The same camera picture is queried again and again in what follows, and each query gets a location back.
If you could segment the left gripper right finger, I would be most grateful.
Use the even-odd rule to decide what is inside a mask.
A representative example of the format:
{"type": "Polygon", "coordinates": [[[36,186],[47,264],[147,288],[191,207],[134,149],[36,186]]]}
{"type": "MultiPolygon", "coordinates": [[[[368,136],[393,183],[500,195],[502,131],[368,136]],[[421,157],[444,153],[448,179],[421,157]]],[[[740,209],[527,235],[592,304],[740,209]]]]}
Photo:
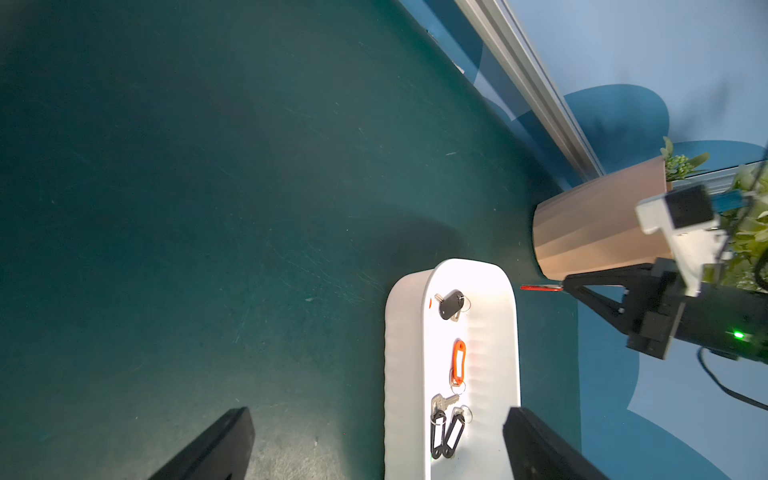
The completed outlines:
{"type": "Polygon", "coordinates": [[[503,437],[515,480],[608,479],[528,408],[510,408],[503,437]]]}

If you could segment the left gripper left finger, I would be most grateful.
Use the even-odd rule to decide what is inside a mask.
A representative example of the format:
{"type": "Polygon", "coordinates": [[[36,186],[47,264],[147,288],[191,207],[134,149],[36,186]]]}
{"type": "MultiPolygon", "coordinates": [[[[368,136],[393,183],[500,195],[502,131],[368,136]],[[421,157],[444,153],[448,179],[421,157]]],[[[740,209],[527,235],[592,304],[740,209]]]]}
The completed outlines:
{"type": "Polygon", "coordinates": [[[156,479],[234,479],[246,477],[255,440],[250,410],[234,408],[150,476],[156,479]]]}

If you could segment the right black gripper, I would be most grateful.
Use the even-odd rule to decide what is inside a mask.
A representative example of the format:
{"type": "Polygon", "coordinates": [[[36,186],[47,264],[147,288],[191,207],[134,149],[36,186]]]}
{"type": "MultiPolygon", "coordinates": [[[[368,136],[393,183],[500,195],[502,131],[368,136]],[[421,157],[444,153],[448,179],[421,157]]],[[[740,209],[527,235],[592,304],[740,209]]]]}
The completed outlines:
{"type": "Polygon", "coordinates": [[[627,347],[664,359],[674,339],[727,358],[767,361],[767,295],[705,283],[694,297],[676,264],[659,259],[607,270],[568,275],[563,290],[622,334],[627,347]],[[593,290],[618,286],[621,301],[593,290]]]}

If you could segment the red tag key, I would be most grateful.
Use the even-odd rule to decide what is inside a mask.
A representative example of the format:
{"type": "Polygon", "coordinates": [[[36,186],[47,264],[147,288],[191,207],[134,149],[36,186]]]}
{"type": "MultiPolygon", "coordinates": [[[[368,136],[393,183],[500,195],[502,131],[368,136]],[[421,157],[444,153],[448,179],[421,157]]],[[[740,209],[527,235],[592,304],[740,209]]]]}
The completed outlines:
{"type": "Polygon", "coordinates": [[[521,285],[520,290],[530,292],[561,292],[561,285],[521,285]]]}

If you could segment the orange tag key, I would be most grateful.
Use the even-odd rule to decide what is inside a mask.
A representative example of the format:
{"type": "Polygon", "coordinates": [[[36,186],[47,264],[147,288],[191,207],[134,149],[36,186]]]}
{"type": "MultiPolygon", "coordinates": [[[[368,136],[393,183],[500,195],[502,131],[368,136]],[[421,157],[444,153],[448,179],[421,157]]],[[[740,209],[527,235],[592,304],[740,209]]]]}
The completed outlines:
{"type": "Polygon", "coordinates": [[[464,340],[456,339],[453,344],[451,367],[449,371],[449,385],[452,388],[465,386],[465,362],[467,358],[467,346],[464,340]]]}

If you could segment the white oval storage box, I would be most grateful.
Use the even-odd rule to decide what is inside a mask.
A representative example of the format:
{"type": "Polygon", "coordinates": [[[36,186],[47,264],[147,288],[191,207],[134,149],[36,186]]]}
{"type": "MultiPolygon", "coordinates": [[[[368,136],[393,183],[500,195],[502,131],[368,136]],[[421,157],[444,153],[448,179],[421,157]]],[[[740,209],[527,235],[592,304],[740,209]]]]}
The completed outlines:
{"type": "Polygon", "coordinates": [[[449,259],[385,307],[387,479],[510,479],[502,427],[521,404],[516,302],[503,270],[449,259]]]}

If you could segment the black head key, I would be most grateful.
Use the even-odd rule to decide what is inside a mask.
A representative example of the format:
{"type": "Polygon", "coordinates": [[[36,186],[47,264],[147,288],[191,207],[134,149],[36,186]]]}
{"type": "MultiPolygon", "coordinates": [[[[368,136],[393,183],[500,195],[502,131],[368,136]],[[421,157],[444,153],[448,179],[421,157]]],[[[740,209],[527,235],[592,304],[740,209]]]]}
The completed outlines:
{"type": "Polygon", "coordinates": [[[435,294],[438,313],[445,321],[458,322],[463,313],[471,309],[471,301],[461,291],[453,290],[446,296],[435,294]]]}

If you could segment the pink ribbed flower pot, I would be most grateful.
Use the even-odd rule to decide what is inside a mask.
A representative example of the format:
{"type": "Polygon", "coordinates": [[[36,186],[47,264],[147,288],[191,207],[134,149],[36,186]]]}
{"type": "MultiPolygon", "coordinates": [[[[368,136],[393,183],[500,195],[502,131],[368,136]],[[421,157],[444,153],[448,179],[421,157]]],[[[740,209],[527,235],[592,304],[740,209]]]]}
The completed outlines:
{"type": "Polygon", "coordinates": [[[665,164],[658,156],[539,203],[532,237],[542,274],[560,281],[670,258],[663,234],[645,234],[635,211],[640,201],[666,191],[665,164]]]}

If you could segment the black tag key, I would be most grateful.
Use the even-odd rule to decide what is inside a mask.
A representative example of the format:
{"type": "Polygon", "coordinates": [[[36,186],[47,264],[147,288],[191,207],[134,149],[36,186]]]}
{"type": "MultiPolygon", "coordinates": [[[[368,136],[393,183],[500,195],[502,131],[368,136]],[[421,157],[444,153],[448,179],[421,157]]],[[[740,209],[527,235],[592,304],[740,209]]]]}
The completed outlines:
{"type": "Polygon", "coordinates": [[[468,405],[455,407],[450,415],[446,432],[443,435],[442,455],[452,458],[458,449],[466,426],[473,420],[473,413],[468,405]]]}
{"type": "Polygon", "coordinates": [[[443,443],[446,434],[448,408],[454,405],[460,396],[458,394],[449,397],[443,397],[441,394],[435,395],[431,400],[430,413],[430,455],[434,460],[439,459],[443,454],[443,443]]]}

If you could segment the white green artificial flowers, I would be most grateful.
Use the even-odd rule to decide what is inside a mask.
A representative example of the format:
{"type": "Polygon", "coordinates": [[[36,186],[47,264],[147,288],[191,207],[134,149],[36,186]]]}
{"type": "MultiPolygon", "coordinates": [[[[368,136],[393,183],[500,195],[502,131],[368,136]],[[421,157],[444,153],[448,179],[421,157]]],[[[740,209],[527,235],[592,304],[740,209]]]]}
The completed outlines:
{"type": "Polygon", "coordinates": [[[737,169],[730,186],[711,197],[726,242],[703,281],[745,291],[767,291],[767,150],[737,169]]]}

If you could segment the rear aluminium frame bar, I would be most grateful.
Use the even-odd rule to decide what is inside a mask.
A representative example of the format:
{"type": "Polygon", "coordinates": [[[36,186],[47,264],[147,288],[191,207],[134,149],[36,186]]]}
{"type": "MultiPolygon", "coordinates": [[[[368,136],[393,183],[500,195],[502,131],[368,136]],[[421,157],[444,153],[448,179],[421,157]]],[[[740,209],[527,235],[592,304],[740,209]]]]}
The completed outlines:
{"type": "Polygon", "coordinates": [[[456,5],[579,176],[603,176],[602,164],[509,2],[459,0],[456,5]]]}

